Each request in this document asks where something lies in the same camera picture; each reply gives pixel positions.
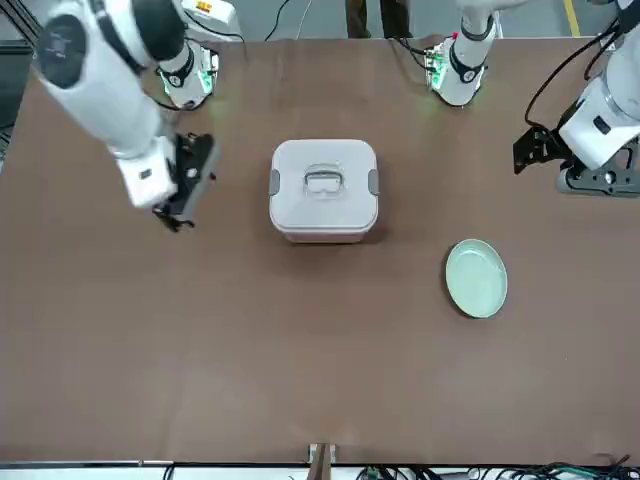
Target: wire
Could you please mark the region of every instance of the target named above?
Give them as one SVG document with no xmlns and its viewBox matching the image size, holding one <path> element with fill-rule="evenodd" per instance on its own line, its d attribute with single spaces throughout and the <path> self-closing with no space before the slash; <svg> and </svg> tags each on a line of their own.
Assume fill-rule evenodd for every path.
<svg viewBox="0 0 640 480">
<path fill-rule="evenodd" d="M 272 37 L 272 35 L 276 32 L 277 28 L 278 28 L 278 23 L 280 23 L 280 14 L 282 13 L 282 9 L 287 5 L 287 3 L 289 3 L 291 0 L 284 0 L 284 2 L 282 2 L 282 5 L 280 5 L 280 8 L 278 9 L 278 14 L 276 15 L 276 24 L 273 26 L 273 28 L 271 29 L 271 31 L 269 32 L 269 35 L 267 35 L 264 39 L 265 42 L 268 42 L 269 39 Z"/>
<path fill-rule="evenodd" d="M 600 40 L 602 40 L 606 36 L 610 35 L 612 33 L 612 31 L 613 31 L 613 27 L 615 26 L 615 23 L 616 22 L 613 22 L 604 32 L 602 32 L 597 37 L 589 40 L 587 43 L 585 43 L 578 50 L 576 50 L 571 55 L 569 55 L 560 65 L 558 65 L 556 67 L 556 69 L 553 72 L 551 72 L 551 75 L 549 75 L 549 77 L 544 81 L 542 86 L 533 95 L 533 98 L 531 99 L 531 101 L 529 102 L 529 105 L 527 106 L 527 110 L 524 113 L 524 121 L 527 123 L 527 125 L 529 125 L 530 127 L 537 127 L 537 128 L 542 129 L 543 131 L 545 131 L 553 139 L 553 141 L 555 141 L 555 137 L 553 135 L 551 135 L 551 132 L 549 131 L 549 129 L 547 127 L 545 127 L 541 123 L 534 122 L 529 118 L 529 116 L 531 114 L 531 110 L 533 110 L 533 106 L 535 105 L 536 101 L 538 100 L 538 97 L 540 97 L 542 92 L 545 91 L 545 89 L 549 86 L 549 84 L 553 81 L 553 79 L 564 69 L 564 67 L 566 67 L 569 63 L 571 63 L 573 60 L 575 60 L 576 57 L 578 57 L 579 55 L 581 55 L 582 53 L 587 51 L 589 48 L 594 46 Z"/>
<path fill-rule="evenodd" d="M 593 57 L 591 59 L 591 61 L 587 65 L 587 68 L 584 71 L 584 79 L 585 80 L 587 80 L 587 81 L 591 80 L 591 68 L 593 68 L 593 65 L 598 61 L 598 59 L 602 56 L 602 54 L 604 52 L 606 52 L 607 49 L 611 45 L 613 45 L 613 43 L 616 40 L 618 40 L 621 36 L 622 36 L 622 29 L 620 28 L 620 25 L 618 24 L 618 28 L 611 34 L 611 38 L 609 38 L 609 40 L 607 40 L 607 42 L 602 46 L 600 51 L 596 54 L 595 57 Z"/>
<path fill-rule="evenodd" d="M 302 32 L 302 25 L 304 24 L 304 19 L 307 18 L 307 12 L 309 12 L 309 9 L 311 8 L 312 3 L 313 3 L 313 0 L 309 0 L 309 3 L 307 4 L 307 8 L 304 9 L 304 13 L 302 14 L 302 20 L 300 20 L 300 27 L 298 28 L 298 34 L 296 35 L 296 40 L 300 38 L 300 32 Z"/>
<path fill-rule="evenodd" d="M 175 469 L 175 463 L 167 465 L 167 467 L 164 469 L 164 473 L 162 474 L 162 480 L 173 480 L 173 472 L 175 471 Z"/>
<path fill-rule="evenodd" d="M 239 38 L 240 40 L 242 40 L 242 43 L 245 43 L 244 41 L 244 37 L 242 35 L 240 35 L 239 33 L 222 33 L 222 32 L 218 32 L 217 30 L 213 30 L 212 28 L 207 27 L 206 25 L 203 25 L 201 22 L 199 22 L 198 20 L 196 20 L 193 15 L 191 15 L 189 12 L 187 12 L 185 10 L 185 15 L 187 17 L 189 17 L 191 19 L 191 21 L 193 23 L 195 23 L 196 25 L 198 25 L 200 28 L 204 28 L 207 32 L 209 33 L 213 33 L 214 35 L 220 35 L 221 37 L 231 37 L 231 38 Z"/>
<path fill-rule="evenodd" d="M 414 61 L 414 62 L 416 62 L 416 64 L 417 64 L 420 68 L 422 68 L 423 70 L 426 70 L 427 72 L 434 72 L 434 71 L 435 71 L 433 68 L 431 68 L 431 67 L 427 67 L 427 66 L 426 66 L 424 63 L 422 63 L 422 62 L 420 61 L 420 59 L 418 59 L 418 57 L 416 56 L 416 53 L 415 53 L 415 52 L 417 52 L 418 54 L 420 54 L 420 55 L 423 55 L 423 56 L 424 56 L 424 55 L 425 55 L 424 50 L 418 50 L 417 48 L 413 48 L 411 45 L 409 45 L 409 43 L 408 43 L 408 42 L 407 42 L 407 43 L 404 43 L 404 42 L 402 41 L 403 39 L 401 39 L 401 38 L 399 38 L 399 37 L 392 37 L 392 39 L 393 39 L 393 40 L 395 40 L 396 42 L 398 42 L 402 48 L 404 48 L 405 50 L 407 50 L 407 51 L 409 52 L 409 55 L 411 55 L 411 58 L 413 58 L 413 61 Z"/>
<path fill-rule="evenodd" d="M 411 45 L 409 45 L 409 40 L 407 40 L 406 38 L 393 37 L 393 39 L 396 40 L 400 45 L 402 45 L 404 48 L 406 48 L 410 52 L 417 53 L 418 55 L 424 55 L 424 50 L 420 50 L 419 48 L 412 47 Z"/>
</svg>

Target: gray latch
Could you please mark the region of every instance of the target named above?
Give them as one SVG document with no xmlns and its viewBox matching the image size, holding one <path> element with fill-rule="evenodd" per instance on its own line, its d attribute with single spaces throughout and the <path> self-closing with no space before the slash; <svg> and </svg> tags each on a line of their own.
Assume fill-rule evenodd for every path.
<svg viewBox="0 0 640 480">
<path fill-rule="evenodd" d="M 277 170 L 271 170 L 271 176 L 269 177 L 269 196 L 273 197 L 280 191 L 280 172 Z"/>
<path fill-rule="evenodd" d="M 380 195 L 380 181 L 376 169 L 369 170 L 369 192 L 376 197 Z"/>
</svg>

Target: storage box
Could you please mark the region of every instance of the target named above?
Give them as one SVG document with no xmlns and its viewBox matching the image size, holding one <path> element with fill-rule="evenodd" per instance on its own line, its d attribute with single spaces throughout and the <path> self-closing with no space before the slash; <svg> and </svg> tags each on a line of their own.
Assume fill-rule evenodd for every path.
<svg viewBox="0 0 640 480">
<path fill-rule="evenodd" d="M 289 140 L 273 154 L 269 214 L 298 243 L 355 243 L 378 218 L 376 155 L 361 140 Z"/>
</svg>

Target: gray floor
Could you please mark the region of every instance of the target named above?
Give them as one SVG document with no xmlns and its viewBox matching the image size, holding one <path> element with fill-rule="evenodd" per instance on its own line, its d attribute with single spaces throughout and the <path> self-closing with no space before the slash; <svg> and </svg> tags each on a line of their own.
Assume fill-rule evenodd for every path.
<svg viewBox="0 0 640 480">
<path fill-rule="evenodd" d="M 41 22 L 57 0 L 23 0 Z M 274 24 L 276 11 L 283 0 L 231 0 L 238 11 L 247 40 L 262 40 Z M 374 37 L 382 36 L 378 0 L 367 0 L 369 29 Z M 307 0 L 290 0 L 283 9 L 280 27 L 274 39 L 295 37 Z M 587 0 L 573 0 L 582 35 L 602 31 L 612 18 L 613 6 L 596 7 Z M 563 0 L 533 0 L 501 15 L 506 37 L 569 36 L 571 31 Z M 432 33 L 448 34 L 458 29 L 460 14 L 453 0 L 412 0 L 411 30 L 416 37 Z M 344 0 L 314 0 L 305 20 L 303 38 L 344 38 Z M 0 40 L 19 38 L 4 17 L 0 17 Z"/>
</svg>

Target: green led light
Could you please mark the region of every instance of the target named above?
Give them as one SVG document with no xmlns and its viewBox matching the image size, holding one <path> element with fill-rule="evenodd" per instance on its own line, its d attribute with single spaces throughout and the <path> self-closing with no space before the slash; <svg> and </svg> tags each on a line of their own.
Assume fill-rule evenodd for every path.
<svg viewBox="0 0 640 480">
<path fill-rule="evenodd" d="M 209 94 L 213 91 L 213 76 L 209 73 L 200 72 L 200 83 L 205 93 Z"/>
</svg>

